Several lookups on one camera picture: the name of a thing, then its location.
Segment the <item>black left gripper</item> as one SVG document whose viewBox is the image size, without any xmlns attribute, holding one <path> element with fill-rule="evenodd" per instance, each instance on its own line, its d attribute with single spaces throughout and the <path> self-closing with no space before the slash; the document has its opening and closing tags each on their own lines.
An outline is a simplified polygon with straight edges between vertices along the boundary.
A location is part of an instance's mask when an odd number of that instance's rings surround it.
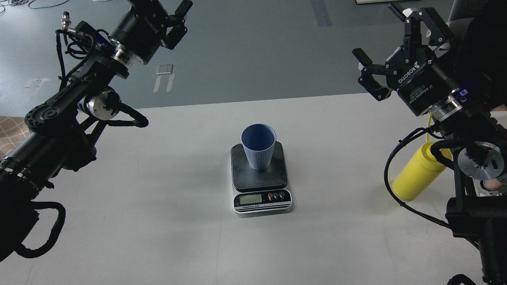
<svg viewBox="0 0 507 285">
<path fill-rule="evenodd" d="M 160 45 L 174 50 L 188 32 L 185 16 L 193 5 L 191 0 L 183 0 L 170 16 L 159 0 L 128 2 L 131 5 L 130 10 L 109 33 L 109 39 L 114 45 L 122 45 L 133 52 L 143 65 L 149 63 Z M 163 37 L 167 27 L 170 31 Z"/>
</svg>

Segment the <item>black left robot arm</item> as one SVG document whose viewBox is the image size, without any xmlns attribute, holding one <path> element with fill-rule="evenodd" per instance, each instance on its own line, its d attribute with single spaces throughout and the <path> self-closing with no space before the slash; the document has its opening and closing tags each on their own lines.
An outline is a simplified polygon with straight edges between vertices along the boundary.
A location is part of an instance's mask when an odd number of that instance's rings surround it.
<svg viewBox="0 0 507 285">
<path fill-rule="evenodd" d="M 29 135 L 1 160 L 1 260 L 12 253 L 37 258 L 58 240 L 66 210 L 58 202 L 36 201 L 52 189 L 60 169 L 78 171 L 96 160 L 95 144 L 106 126 L 139 127 L 148 119 L 121 101 L 109 86 L 126 79 L 134 61 L 147 64 L 159 47 L 173 50 L 188 29 L 193 5 L 183 0 L 170 15 L 158 0 L 132 0 L 109 34 L 87 22 L 71 28 L 64 12 L 56 30 L 61 67 L 58 92 L 24 118 Z"/>
</svg>

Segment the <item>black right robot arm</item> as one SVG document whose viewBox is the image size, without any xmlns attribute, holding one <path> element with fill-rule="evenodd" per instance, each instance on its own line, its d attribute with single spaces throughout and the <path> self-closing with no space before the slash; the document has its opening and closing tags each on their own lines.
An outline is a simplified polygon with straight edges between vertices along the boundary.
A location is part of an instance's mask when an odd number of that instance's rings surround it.
<svg viewBox="0 0 507 285">
<path fill-rule="evenodd" d="M 506 284 L 506 1 L 456 0 L 448 21 L 434 8 L 389 9 L 404 24 L 400 47 L 377 65 L 361 49 L 358 82 L 377 101 L 396 92 L 430 125 L 400 140 L 384 170 L 387 191 L 407 210 L 449 228 L 480 251 L 483 281 Z M 446 221 L 406 204 L 442 170 L 454 173 Z"/>
</svg>

